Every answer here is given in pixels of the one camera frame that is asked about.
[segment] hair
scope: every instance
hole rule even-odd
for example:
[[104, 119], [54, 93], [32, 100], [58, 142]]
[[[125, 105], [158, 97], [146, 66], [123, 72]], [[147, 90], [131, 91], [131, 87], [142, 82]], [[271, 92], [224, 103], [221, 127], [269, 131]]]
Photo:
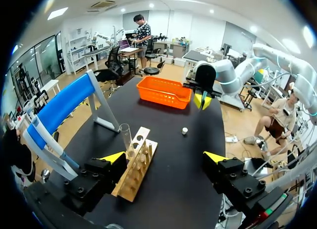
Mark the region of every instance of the hair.
[[144, 16], [141, 15], [141, 14], [138, 14], [138, 15], [136, 15], [136, 16], [133, 18], [133, 21], [134, 21], [134, 22], [137, 22], [137, 21], [140, 21], [140, 20], [144, 20]]

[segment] box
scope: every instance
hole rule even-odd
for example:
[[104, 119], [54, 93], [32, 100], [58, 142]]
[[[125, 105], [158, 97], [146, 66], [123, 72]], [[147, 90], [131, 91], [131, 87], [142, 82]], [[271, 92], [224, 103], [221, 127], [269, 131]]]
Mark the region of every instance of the box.
[[186, 63], [186, 60], [184, 60], [184, 59], [181, 59], [181, 58], [174, 59], [174, 65], [184, 67], [185, 63]]
[[162, 62], [162, 58], [161, 57], [157, 57], [151, 60], [151, 62], [157, 62], [157, 63], [161, 63]]
[[173, 57], [162, 57], [162, 61], [165, 61], [165, 64], [173, 64]]

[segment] human hand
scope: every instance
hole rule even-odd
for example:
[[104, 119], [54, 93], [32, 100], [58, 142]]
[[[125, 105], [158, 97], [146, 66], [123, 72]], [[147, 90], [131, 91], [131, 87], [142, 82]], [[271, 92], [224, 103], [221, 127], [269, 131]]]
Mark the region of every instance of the human hand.
[[279, 114], [280, 111], [281, 109], [273, 109], [273, 114]]

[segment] black t-shirt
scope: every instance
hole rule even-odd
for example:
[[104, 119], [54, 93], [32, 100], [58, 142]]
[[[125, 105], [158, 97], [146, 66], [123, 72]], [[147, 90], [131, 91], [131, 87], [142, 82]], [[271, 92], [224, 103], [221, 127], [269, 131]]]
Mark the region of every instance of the black t-shirt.
[[[146, 24], [140, 25], [138, 28], [139, 28], [139, 33], [137, 36], [138, 40], [141, 40], [151, 35], [151, 27], [149, 26], [149, 24], [146, 23]], [[147, 45], [148, 45], [148, 40], [138, 43], [138, 46], [147, 46]]]

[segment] black table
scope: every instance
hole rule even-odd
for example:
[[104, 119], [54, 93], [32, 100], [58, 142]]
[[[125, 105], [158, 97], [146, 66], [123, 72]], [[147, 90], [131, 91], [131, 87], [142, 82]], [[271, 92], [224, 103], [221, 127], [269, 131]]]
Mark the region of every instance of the black table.
[[[105, 195], [85, 218], [99, 225], [116, 223], [125, 229], [214, 228], [221, 195], [213, 189], [201, 168], [202, 153], [225, 155], [220, 103], [213, 100], [204, 111], [191, 102], [178, 110], [140, 99], [133, 78], [108, 103], [119, 123], [130, 125], [132, 137], [139, 127], [149, 128], [149, 139], [158, 142], [149, 170], [133, 203]], [[181, 134], [188, 128], [187, 136]], [[124, 150], [120, 134], [93, 123], [90, 117], [65, 151], [80, 165], [90, 157], [103, 157]], [[62, 178], [50, 180], [61, 186]]]

